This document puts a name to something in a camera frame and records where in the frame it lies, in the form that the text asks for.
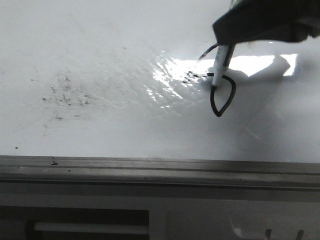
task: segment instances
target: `whiteboard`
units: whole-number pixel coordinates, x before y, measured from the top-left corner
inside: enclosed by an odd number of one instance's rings
[[[183,80],[228,1],[0,6],[0,155],[319,162],[320,39],[238,44],[218,118],[210,79]]]

